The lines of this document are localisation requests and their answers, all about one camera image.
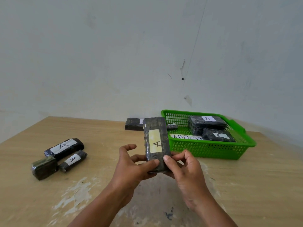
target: right hand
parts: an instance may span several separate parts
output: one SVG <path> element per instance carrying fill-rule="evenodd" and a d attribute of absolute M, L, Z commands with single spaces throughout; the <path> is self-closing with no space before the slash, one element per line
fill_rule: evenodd
<path fill-rule="evenodd" d="M 199 161 L 188 150 L 181 153 L 172 152 L 172 157 L 165 155 L 163 159 L 172 171 L 166 175 L 176 180 L 187 207 L 196 212 L 197 205 L 203 198 L 211 196 Z"/>

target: light wood tabletop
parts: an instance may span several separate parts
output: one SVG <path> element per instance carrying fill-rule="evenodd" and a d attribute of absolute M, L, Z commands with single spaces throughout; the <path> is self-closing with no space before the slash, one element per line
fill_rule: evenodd
<path fill-rule="evenodd" d="M 47 117 L 0 144 L 0 226 L 66 226 L 110 181 L 118 148 L 144 134 L 124 122 Z M 258 132 L 237 161 L 199 158 L 206 183 L 239 226 L 303 226 L 303 163 Z M 60 142 L 78 138 L 87 158 L 67 173 L 38 181 L 31 163 Z M 140 183 L 111 226 L 203 226 L 187 209 L 173 179 L 163 174 Z"/>

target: wrapped package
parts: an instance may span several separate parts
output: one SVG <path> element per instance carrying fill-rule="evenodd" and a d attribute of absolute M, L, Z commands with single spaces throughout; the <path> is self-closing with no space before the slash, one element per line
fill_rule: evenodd
<path fill-rule="evenodd" d="M 47 149 L 44 154 L 45 156 L 53 156 L 57 161 L 59 161 L 66 156 L 83 149 L 83 143 L 77 138 L 72 138 Z"/>
<path fill-rule="evenodd" d="M 70 169 L 78 165 L 80 162 L 82 162 L 86 158 L 86 156 L 87 153 L 85 153 L 84 151 L 77 151 L 74 155 L 70 156 L 67 160 L 62 162 L 59 165 L 59 169 L 66 173 L 67 171 L 70 171 Z"/>
<path fill-rule="evenodd" d="M 127 118 L 125 130 L 143 131 L 143 119 Z"/>
<path fill-rule="evenodd" d="M 225 130 L 227 123 L 219 116 L 189 116 L 188 126 L 193 135 L 201 136 L 204 128 Z"/>
<path fill-rule="evenodd" d="M 228 131 L 204 128 L 202 138 L 210 141 L 236 142 Z"/>
<path fill-rule="evenodd" d="M 38 180 L 42 180 L 58 171 L 57 160 L 53 156 L 32 163 L 32 174 Z"/>
<path fill-rule="evenodd" d="M 164 117 L 145 118 L 143 120 L 147 161 L 158 159 L 160 164 L 150 173 L 167 172 L 165 155 L 171 156 L 169 139 Z"/>
<path fill-rule="evenodd" d="M 166 128 L 167 128 L 168 131 L 176 130 L 176 129 L 178 129 L 178 125 L 175 124 L 175 123 L 168 123 L 168 124 L 166 125 Z"/>

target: small wrapped package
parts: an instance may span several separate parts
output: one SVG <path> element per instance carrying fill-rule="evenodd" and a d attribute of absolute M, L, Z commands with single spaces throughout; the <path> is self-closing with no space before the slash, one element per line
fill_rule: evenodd
<path fill-rule="evenodd" d="M 125 130 L 143 131 L 143 119 L 127 118 Z"/>
<path fill-rule="evenodd" d="M 204 128 L 202 138 L 210 141 L 236 142 L 228 131 Z"/>
<path fill-rule="evenodd" d="M 72 138 L 65 140 L 64 142 L 52 148 L 47 149 L 44 152 L 44 155 L 53 156 L 57 161 L 59 161 L 65 158 L 66 156 L 83 149 L 84 149 L 83 143 L 77 138 Z"/>
<path fill-rule="evenodd" d="M 201 136 L 204 128 L 225 130 L 227 123 L 219 116 L 189 116 L 188 126 L 193 135 Z"/>
<path fill-rule="evenodd" d="M 171 156 L 169 139 L 164 117 L 145 118 L 143 120 L 147 161 L 158 159 L 160 164 L 150 173 L 168 172 L 164 163 L 165 155 Z"/>
<path fill-rule="evenodd" d="M 32 163 L 32 174 L 38 180 L 42 180 L 58 171 L 57 160 L 53 156 Z"/>
<path fill-rule="evenodd" d="M 82 162 L 87 156 L 87 153 L 80 150 L 77 151 L 74 155 L 70 156 L 65 162 L 62 162 L 59 165 L 59 169 L 66 173 L 70 171 L 70 169 L 74 168 L 76 165 L 78 165 L 80 162 Z"/>
<path fill-rule="evenodd" d="M 178 129 L 178 125 L 175 124 L 175 123 L 168 123 L 168 124 L 166 125 L 166 128 L 167 128 L 168 131 L 172 131 L 172 130 Z"/>

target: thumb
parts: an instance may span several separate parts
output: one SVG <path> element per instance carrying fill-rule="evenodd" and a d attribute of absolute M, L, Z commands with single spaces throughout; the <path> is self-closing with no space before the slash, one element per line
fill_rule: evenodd
<path fill-rule="evenodd" d="M 181 168 L 171 156 L 165 155 L 163 159 L 168 168 L 173 172 L 175 179 L 179 178 L 183 174 Z"/>
<path fill-rule="evenodd" d="M 160 161 L 158 159 L 155 160 L 150 160 L 144 164 L 141 164 L 141 168 L 145 171 L 151 171 L 153 169 L 155 169 L 158 165 L 160 164 Z"/>

